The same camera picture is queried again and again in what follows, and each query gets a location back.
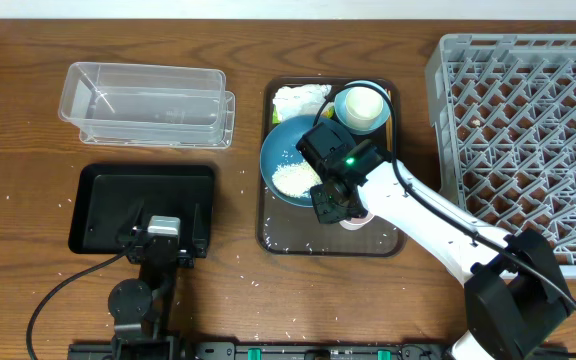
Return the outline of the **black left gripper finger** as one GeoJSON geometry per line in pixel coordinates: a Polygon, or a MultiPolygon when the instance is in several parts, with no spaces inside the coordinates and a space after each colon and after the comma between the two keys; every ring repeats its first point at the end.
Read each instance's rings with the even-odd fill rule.
{"type": "Polygon", "coordinates": [[[201,206],[199,203],[195,204],[192,243],[196,250],[206,250],[208,246],[208,229],[204,224],[201,206]]]}
{"type": "Polygon", "coordinates": [[[142,232],[143,208],[143,200],[134,203],[129,208],[127,218],[121,223],[116,232],[116,241],[121,247],[128,247],[138,240],[142,232]]]}

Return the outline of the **pink cup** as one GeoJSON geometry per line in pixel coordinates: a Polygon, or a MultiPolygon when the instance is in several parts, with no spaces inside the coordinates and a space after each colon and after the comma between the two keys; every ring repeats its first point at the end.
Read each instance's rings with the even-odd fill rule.
{"type": "Polygon", "coordinates": [[[349,231],[356,231],[364,227],[366,224],[372,221],[374,215],[370,212],[367,213],[365,217],[362,218],[350,218],[349,220],[342,220],[339,225],[344,229],[349,231]]]}

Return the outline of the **dark blue plate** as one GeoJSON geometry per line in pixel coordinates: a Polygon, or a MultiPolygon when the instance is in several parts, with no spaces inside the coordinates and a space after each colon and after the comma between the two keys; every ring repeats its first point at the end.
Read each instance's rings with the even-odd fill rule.
{"type": "MultiPolygon", "coordinates": [[[[312,207],[309,191],[305,190],[297,196],[284,194],[275,185],[273,176],[282,168],[299,166],[305,161],[297,149],[297,143],[313,128],[313,122],[313,115],[302,115],[277,124],[268,132],[260,151],[260,171],[266,187],[275,197],[297,207],[312,207]]],[[[323,118],[318,124],[327,126],[343,144],[346,144],[347,153],[341,157],[342,164],[355,168],[359,160],[357,155],[350,155],[350,151],[357,146],[352,135],[335,120],[323,118]]]]}

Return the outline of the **light blue bowl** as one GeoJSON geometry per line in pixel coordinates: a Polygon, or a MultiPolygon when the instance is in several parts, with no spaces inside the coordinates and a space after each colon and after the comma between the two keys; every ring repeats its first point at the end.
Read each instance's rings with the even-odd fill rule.
{"type": "Polygon", "coordinates": [[[348,87],[347,89],[342,90],[341,92],[339,92],[334,99],[334,111],[335,114],[337,115],[337,118],[339,119],[339,121],[346,127],[349,129],[349,131],[352,134],[355,135],[367,135],[370,134],[374,131],[376,131],[379,127],[381,127],[382,125],[385,124],[385,122],[387,121],[388,117],[389,117],[389,107],[388,107],[388,101],[385,100],[382,97],[382,94],[384,94],[385,96],[388,96],[387,91],[380,87],[377,83],[374,83],[372,81],[367,81],[367,80],[356,80],[356,81],[352,81],[350,83],[348,83],[348,85],[350,87],[348,87]],[[347,92],[353,88],[353,87],[366,87],[375,91],[378,91],[379,94],[381,95],[382,99],[383,99],[383,110],[379,116],[379,118],[377,119],[377,122],[373,125],[372,128],[368,129],[368,130],[357,130],[357,129],[353,129],[350,127],[350,125],[347,123],[346,121],[346,105],[345,105],[345,100],[346,100],[346,96],[347,96],[347,92]]]}

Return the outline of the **wooden chopstick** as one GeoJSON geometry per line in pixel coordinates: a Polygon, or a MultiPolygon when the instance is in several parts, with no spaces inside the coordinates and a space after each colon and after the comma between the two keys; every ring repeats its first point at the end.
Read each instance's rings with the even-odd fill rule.
{"type": "MultiPolygon", "coordinates": [[[[390,90],[387,90],[387,94],[389,97],[389,103],[392,105],[392,92],[390,90]]],[[[389,117],[385,123],[385,131],[386,131],[386,144],[387,144],[387,150],[389,152],[392,152],[392,148],[393,148],[393,136],[392,136],[392,113],[389,111],[389,117]]]]}

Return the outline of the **cream white cup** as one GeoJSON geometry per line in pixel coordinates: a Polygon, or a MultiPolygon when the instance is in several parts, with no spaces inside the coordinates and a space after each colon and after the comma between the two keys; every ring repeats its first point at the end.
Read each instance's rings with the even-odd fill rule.
{"type": "Polygon", "coordinates": [[[346,121],[351,128],[368,130],[377,122],[383,99],[378,91],[366,87],[353,87],[347,92],[346,121]]]}

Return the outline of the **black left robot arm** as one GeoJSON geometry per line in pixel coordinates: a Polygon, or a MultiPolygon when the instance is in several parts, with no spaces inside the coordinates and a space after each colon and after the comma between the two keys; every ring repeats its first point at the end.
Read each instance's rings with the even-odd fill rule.
{"type": "Polygon", "coordinates": [[[200,204],[190,215],[190,233],[181,218],[144,218],[144,204],[135,204],[116,233],[121,255],[140,267],[139,276],[121,281],[108,296],[114,318],[109,359],[180,360],[193,356],[181,335],[168,329],[177,285],[177,270],[192,268],[207,255],[208,224],[200,204]]]}

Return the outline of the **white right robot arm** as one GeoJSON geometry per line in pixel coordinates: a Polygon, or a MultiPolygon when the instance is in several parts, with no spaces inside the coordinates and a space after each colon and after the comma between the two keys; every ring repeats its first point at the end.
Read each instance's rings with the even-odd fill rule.
{"type": "Polygon", "coordinates": [[[297,148],[322,180],[311,191],[320,223],[371,213],[410,236],[463,286],[468,330],[450,349],[453,358],[573,358],[544,344],[576,302],[541,234],[512,235],[476,219],[369,140],[302,139],[297,148]]]}

